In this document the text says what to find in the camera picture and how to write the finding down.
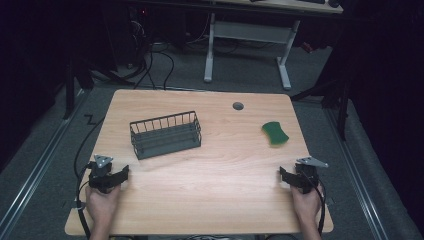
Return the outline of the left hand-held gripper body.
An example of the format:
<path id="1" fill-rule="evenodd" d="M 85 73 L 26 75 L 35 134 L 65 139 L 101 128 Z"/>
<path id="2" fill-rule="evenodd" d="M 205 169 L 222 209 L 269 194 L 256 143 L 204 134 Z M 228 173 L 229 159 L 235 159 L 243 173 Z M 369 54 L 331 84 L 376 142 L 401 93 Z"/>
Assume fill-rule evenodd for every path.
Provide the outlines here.
<path id="1" fill-rule="evenodd" d="M 110 185 L 112 157 L 95 154 L 94 161 L 90 163 L 89 186 L 108 194 L 113 187 Z"/>

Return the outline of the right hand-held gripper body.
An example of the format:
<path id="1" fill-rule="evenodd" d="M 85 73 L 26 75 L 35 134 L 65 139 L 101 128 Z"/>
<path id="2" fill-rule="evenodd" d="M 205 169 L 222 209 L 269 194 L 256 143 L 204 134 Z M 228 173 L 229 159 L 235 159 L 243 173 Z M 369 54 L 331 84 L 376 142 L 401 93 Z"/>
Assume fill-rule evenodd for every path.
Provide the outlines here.
<path id="1" fill-rule="evenodd" d="M 295 171 L 300 177 L 300 186 L 298 189 L 302 194 L 307 194 L 318 186 L 318 167 L 328 168 L 329 165 L 326 162 L 320 161 L 312 156 L 296 160 Z"/>

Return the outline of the person's right hand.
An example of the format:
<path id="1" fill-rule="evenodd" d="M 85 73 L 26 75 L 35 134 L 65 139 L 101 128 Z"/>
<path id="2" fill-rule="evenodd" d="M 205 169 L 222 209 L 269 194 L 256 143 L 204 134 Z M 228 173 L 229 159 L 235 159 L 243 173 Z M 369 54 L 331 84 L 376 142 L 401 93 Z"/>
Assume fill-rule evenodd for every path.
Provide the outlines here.
<path id="1" fill-rule="evenodd" d="M 290 187 L 295 213 L 301 223 L 316 222 L 317 214 L 321 209 L 322 187 L 318 186 L 307 194 L 301 193 L 296 187 Z"/>

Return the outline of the person's left hand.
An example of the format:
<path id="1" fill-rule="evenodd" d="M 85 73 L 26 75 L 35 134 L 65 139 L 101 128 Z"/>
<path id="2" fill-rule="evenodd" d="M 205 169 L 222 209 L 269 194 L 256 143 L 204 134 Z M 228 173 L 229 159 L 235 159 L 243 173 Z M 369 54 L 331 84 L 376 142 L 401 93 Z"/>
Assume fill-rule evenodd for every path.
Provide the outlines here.
<path id="1" fill-rule="evenodd" d="M 117 209 L 121 186 L 114 187 L 107 194 L 98 189 L 85 188 L 87 209 L 95 223 L 111 223 Z"/>

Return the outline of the green sponge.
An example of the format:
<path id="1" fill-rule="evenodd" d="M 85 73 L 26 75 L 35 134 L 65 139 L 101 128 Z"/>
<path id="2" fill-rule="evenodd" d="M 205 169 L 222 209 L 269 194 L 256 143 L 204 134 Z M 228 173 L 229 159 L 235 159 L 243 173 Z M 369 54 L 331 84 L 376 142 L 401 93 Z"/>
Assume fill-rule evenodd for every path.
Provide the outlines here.
<path id="1" fill-rule="evenodd" d="M 261 127 L 261 129 L 268 137 L 271 145 L 282 145 L 289 140 L 289 136 L 283 131 L 279 122 L 267 122 Z"/>

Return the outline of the black metal stand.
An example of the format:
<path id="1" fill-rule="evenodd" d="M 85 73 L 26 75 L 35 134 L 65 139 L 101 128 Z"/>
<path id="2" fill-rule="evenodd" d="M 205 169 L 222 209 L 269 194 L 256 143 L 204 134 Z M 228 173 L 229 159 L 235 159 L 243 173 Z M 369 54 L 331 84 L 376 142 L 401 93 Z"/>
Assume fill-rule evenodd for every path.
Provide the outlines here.
<path id="1" fill-rule="evenodd" d="M 78 82 L 83 90 L 92 90 L 94 87 L 87 61 L 78 55 L 71 55 L 66 67 L 65 119 L 70 118 L 75 108 L 75 82 Z"/>
<path id="2" fill-rule="evenodd" d="M 338 109 L 336 130 L 342 140 L 346 139 L 345 125 L 348 116 L 348 97 L 354 70 L 355 67 L 352 64 L 345 64 L 332 73 L 323 71 L 313 87 L 291 96 L 292 101 L 299 101 L 308 96 L 322 95 L 321 106 L 323 108 Z"/>

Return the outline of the dark computer tower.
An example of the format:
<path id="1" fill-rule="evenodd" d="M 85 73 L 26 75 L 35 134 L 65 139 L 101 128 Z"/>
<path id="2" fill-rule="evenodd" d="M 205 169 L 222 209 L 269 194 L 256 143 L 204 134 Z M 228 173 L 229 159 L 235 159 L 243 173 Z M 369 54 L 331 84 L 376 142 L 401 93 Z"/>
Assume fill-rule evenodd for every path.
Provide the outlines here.
<path id="1" fill-rule="evenodd" d="M 131 36 L 135 45 L 135 63 L 140 65 L 150 45 L 150 14 L 146 7 L 130 6 L 128 11 Z"/>

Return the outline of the white-legged wooden desk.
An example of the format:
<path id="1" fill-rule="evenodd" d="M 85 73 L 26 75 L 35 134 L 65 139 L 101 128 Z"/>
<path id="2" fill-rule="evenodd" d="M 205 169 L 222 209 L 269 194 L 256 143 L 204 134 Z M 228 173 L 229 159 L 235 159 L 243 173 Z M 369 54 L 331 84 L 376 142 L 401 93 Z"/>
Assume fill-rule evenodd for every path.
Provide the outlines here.
<path id="1" fill-rule="evenodd" d="M 340 16 L 344 9 L 338 0 L 202 0 L 208 7 L 233 8 L 241 14 L 243 10 L 258 10 L 264 17 L 255 17 L 247 20 L 216 19 L 216 11 L 209 15 L 208 51 L 206 55 L 204 81 L 211 82 L 214 67 L 214 42 L 216 38 L 246 40 L 254 42 L 282 44 L 284 49 L 276 58 L 282 86 L 285 90 L 291 89 L 286 61 L 294 43 L 300 17 L 306 14 L 318 16 Z M 294 19 L 288 24 L 265 23 L 270 13 L 266 10 L 276 10 L 285 15 L 293 14 Z"/>

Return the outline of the metal floor rail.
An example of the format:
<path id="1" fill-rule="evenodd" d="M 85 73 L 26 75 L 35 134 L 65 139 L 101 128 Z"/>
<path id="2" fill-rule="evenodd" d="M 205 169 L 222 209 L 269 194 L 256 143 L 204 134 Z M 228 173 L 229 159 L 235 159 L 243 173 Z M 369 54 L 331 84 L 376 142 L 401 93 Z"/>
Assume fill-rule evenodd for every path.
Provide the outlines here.
<path id="1" fill-rule="evenodd" d="M 79 90 L 65 116 L 65 92 L 30 128 L 6 169 L 0 173 L 0 240 L 72 240 L 64 231 L 73 205 L 74 152 L 66 148 L 71 128 L 89 90 Z"/>
<path id="2" fill-rule="evenodd" d="M 323 112 L 327 120 L 329 121 L 332 133 L 335 136 L 337 144 L 341 149 L 342 160 L 346 165 L 351 185 L 353 186 L 356 197 L 365 216 L 365 219 L 368 223 L 368 226 L 372 232 L 374 240 L 389 240 L 387 232 L 381 222 L 380 216 L 374 204 L 374 201 L 371 199 L 371 196 L 369 195 L 366 189 L 360 172 L 354 162 L 352 153 L 346 141 L 341 138 L 338 132 L 336 114 L 332 110 L 328 109 L 324 109 Z"/>

